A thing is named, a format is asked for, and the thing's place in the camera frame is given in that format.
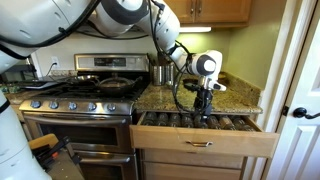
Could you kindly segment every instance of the stove burner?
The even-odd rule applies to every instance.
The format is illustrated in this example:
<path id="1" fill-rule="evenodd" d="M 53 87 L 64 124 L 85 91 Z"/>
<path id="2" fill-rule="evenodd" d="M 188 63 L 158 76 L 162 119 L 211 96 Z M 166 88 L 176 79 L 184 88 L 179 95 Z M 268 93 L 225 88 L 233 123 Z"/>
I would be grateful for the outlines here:
<path id="1" fill-rule="evenodd" d="M 96 86 L 78 86 L 78 85 L 62 85 L 49 89 L 36 97 L 54 97 L 54 98 L 79 98 L 79 99 L 99 99 L 99 100 L 136 100 L 146 85 L 137 84 L 133 89 L 122 96 L 110 96 L 104 94 Z"/>

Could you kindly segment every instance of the electrical outlet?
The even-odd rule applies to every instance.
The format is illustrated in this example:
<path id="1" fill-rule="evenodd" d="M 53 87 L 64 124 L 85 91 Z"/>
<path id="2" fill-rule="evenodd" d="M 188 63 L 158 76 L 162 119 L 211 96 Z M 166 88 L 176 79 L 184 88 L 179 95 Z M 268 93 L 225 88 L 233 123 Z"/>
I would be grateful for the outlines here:
<path id="1" fill-rule="evenodd" d="M 57 63 L 56 65 L 53 65 L 53 67 L 55 67 L 55 68 L 59 68 L 60 67 L 59 59 L 58 59 L 57 56 L 52 56 L 51 57 L 51 61 L 52 61 L 52 63 Z"/>

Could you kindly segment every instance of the stove knob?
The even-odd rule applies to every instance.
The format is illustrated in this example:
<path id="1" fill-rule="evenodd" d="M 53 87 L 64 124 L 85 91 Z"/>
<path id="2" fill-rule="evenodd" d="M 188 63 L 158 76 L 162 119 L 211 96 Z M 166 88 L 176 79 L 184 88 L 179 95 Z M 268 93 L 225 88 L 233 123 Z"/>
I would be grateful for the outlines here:
<path id="1" fill-rule="evenodd" d="M 97 108 L 97 105 L 95 103 L 89 103 L 88 110 L 94 111 Z"/>
<path id="2" fill-rule="evenodd" d="M 107 108 L 109 111 L 115 111 L 116 110 L 116 105 L 111 103 L 107 105 Z"/>
<path id="3" fill-rule="evenodd" d="M 59 107 L 59 103 L 57 101 L 51 101 L 49 107 L 51 109 L 57 109 Z"/>
<path id="4" fill-rule="evenodd" d="M 77 104 L 74 102 L 69 102 L 69 109 L 70 110 L 75 110 L 77 109 Z"/>
<path id="5" fill-rule="evenodd" d="M 30 106 L 33 108 L 39 108 L 41 106 L 40 101 L 31 101 Z"/>

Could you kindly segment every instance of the cable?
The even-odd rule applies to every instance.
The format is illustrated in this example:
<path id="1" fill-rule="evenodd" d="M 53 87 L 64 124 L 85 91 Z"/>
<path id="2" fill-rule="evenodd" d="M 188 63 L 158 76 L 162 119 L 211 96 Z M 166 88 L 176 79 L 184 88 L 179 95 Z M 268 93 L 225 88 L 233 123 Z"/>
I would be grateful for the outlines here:
<path id="1" fill-rule="evenodd" d="M 52 64 L 51 64 L 51 66 L 50 66 L 50 68 L 49 68 L 49 70 L 48 70 L 48 72 L 47 72 L 46 76 L 48 76 L 48 75 L 49 75 L 49 73 L 50 73 L 50 71 L 51 71 L 51 69 L 52 69 L 53 65 L 57 65 L 57 63 L 52 63 Z"/>

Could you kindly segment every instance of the drawer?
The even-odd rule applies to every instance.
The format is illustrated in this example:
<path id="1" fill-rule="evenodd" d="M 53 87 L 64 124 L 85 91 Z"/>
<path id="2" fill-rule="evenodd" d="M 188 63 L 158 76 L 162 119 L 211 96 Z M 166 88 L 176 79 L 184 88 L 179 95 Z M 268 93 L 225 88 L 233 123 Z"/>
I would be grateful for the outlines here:
<path id="1" fill-rule="evenodd" d="M 145 180 L 240 179 L 240 170 L 144 162 Z"/>
<path id="2" fill-rule="evenodd" d="M 244 157 L 222 154 L 194 154 L 181 151 L 145 149 L 142 158 L 145 162 L 182 164 L 204 167 L 241 169 Z"/>
<path id="3" fill-rule="evenodd" d="M 271 158 L 279 139 L 279 134 L 263 132 L 247 116 L 241 118 L 256 131 L 145 126 L 141 125 L 145 116 L 146 112 L 137 125 L 130 125 L 134 148 Z"/>

